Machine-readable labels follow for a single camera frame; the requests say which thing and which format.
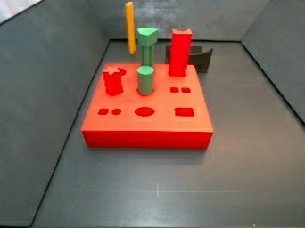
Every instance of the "red block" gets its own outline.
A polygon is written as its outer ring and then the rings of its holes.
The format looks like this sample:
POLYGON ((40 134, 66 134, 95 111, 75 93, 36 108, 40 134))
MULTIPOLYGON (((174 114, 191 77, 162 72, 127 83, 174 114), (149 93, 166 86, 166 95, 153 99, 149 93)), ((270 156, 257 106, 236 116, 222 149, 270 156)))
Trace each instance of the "red block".
POLYGON ((189 63, 189 54, 191 48, 191 30, 178 31, 173 29, 169 74, 171 76, 186 76, 186 68, 189 63))
POLYGON ((101 79, 82 124, 90 147, 208 148, 213 123, 195 68, 171 77, 169 65, 155 64, 154 93, 138 93, 139 64, 119 64, 125 92, 111 96, 101 79))
POLYGON ((122 76, 126 74, 126 70, 118 66, 107 66, 103 70, 103 81, 106 86, 106 92, 115 96, 123 92, 122 76))

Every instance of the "hole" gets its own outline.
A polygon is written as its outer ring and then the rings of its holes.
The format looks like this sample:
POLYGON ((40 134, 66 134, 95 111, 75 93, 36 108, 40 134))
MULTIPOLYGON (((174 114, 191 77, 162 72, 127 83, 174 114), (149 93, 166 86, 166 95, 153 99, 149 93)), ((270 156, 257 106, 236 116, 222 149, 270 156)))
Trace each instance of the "hole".
POLYGON ((99 109, 99 115, 107 115, 109 109, 99 109))
POLYGON ((119 115, 121 113, 122 113, 122 110, 121 110, 121 109, 114 109, 114 110, 113 110, 113 114, 114 114, 114 115, 119 115))
POLYGON ((190 90, 189 87, 182 87, 182 88, 181 88, 181 91, 182 91, 183 93, 190 93, 190 92, 191 92, 191 90, 190 90))
POLYGON ((194 110, 193 108, 175 108, 175 115, 179 117, 193 117, 194 110))
POLYGON ((171 88, 170 88, 170 91, 171 91, 173 93, 178 93, 178 92, 179 92, 179 89, 178 89, 178 87, 171 87, 171 88))
POLYGON ((154 109, 149 107, 141 107, 135 110, 135 114, 141 117, 149 117, 155 113, 154 109))

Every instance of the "square hole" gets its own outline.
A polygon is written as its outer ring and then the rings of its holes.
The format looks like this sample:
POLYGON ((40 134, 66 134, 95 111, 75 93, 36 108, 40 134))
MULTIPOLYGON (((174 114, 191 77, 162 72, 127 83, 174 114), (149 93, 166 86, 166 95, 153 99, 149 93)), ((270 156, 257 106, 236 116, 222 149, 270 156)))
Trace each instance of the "square hole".
POLYGON ((99 115, 107 115, 109 109, 99 109, 99 115))
POLYGON ((191 90, 190 90, 189 87, 182 87, 182 88, 181 88, 181 91, 182 91, 183 93, 190 93, 190 92, 191 92, 191 90))
POLYGON ((170 88, 170 91, 171 91, 173 93, 178 93, 178 92, 179 92, 179 88, 178 88, 178 87, 171 87, 171 88, 170 88))

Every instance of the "circular hole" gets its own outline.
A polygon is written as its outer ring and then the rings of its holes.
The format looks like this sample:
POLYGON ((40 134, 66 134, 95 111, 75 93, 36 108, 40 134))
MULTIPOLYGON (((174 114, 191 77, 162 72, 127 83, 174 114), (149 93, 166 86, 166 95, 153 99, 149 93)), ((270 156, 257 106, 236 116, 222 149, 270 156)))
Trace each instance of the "circular hole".
POLYGON ((149 117, 155 113, 154 109, 149 107, 141 107, 135 110, 135 114, 141 117, 149 117))
POLYGON ((121 112, 122 112, 122 110, 121 110, 121 109, 114 109, 114 110, 113 110, 113 114, 114 114, 114 115, 119 115, 119 114, 121 114, 121 112))

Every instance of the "green cylinder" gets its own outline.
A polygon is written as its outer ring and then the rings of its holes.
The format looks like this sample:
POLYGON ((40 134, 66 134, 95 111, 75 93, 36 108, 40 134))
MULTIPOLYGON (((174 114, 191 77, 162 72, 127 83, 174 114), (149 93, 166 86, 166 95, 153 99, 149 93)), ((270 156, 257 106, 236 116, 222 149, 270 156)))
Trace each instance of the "green cylinder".
POLYGON ((150 95, 154 91, 154 68, 142 66, 138 68, 138 92, 150 95))

